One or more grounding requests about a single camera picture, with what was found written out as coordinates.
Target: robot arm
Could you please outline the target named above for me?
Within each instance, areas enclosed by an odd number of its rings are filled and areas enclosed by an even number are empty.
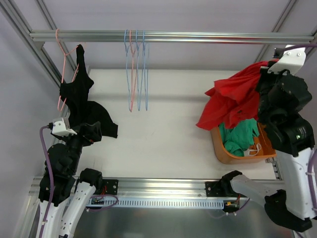
[[[225,175],[219,184],[263,206],[276,224],[304,232],[312,227],[311,219],[317,217],[308,183],[311,175],[307,174],[314,153],[313,129],[298,113],[312,96],[304,80],[293,75],[304,64],[305,48],[277,49],[275,56],[280,60],[261,69],[256,87],[260,94],[258,121],[266,126],[264,130],[276,150],[286,191],[272,190],[238,171]],[[316,193],[315,179],[313,188]]]
[[[81,172],[75,196],[64,216],[75,183],[72,177],[76,174],[82,147],[101,140],[100,123],[94,125],[81,124],[73,129],[67,125],[67,118],[57,119],[50,125],[52,135],[65,144],[55,144],[48,150],[53,171],[53,200],[47,211],[50,197],[50,176],[48,168],[40,182],[40,222],[37,238],[72,238],[77,223],[90,197],[102,186],[102,173],[92,169]],[[41,222],[47,213],[46,222]]]

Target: black garment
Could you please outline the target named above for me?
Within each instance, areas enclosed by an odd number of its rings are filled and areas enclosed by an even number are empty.
[[[81,123],[101,123],[101,132],[104,136],[117,138],[118,126],[114,124],[107,110],[100,104],[87,101],[89,89],[94,85],[93,80],[88,76],[84,60],[84,48],[78,45],[76,49],[78,73],[71,83],[63,83],[60,86],[59,94],[61,99],[66,99],[70,109],[69,124],[71,127]]]

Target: white table surface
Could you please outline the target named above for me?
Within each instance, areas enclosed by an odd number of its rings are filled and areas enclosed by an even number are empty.
[[[149,109],[128,110],[125,70],[92,69],[89,100],[103,105],[118,124],[118,138],[84,147],[78,173],[93,168],[104,177],[219,179],[239,170],[251,179],[275,179],[271,164],[224,165],[211,134],[195,126],[208,101],[204,92],[234,71],[150,70]]]

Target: plastic basket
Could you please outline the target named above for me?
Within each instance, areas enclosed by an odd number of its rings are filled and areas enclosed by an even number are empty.
[[[258,123],[259,137],[254,137],[255,144],[260,143],[262,148],[259,153],[255,156],[239,157],[230,154],[223,146],[220,130],[215,127],[211,130],[211,137],[213,142],[214,152],[217,159],[223,164],[234,165],[234,164],[246,164],[246,163],[258,163],[270,157],[275,157],[275,150],[272,148],[271,142],[268,139],[264,126]]]

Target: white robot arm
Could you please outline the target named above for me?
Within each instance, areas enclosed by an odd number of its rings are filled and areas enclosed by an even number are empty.
[[[73,238],[78,221],[89,203],[89,199],[95,193],[96,187],[102,184],[101,172],[92,169],[85,169],[81,172],[79,183],[66,212],[63,215],[68,198],[54,206],[50,206],[47,222],[44,226],[43,238]],[[43,220],[47,201],[40,203],[40,221]],[[40,235],[42,223],[38,225],[36,238]]]
[[[313,129],[298,114],[312,96],[304,80],[293,75],[304,64],[305,48],[277,49],[275,53],[280,60],[261,69],[256,87],[260,94],[258,121],[266,125],[286,190],[272,190],[238,171],[225,175],[219,184],[262,205],[276,224],[303,232],[317,217],[316,180],[314,171],[308,171],[314,153]]]

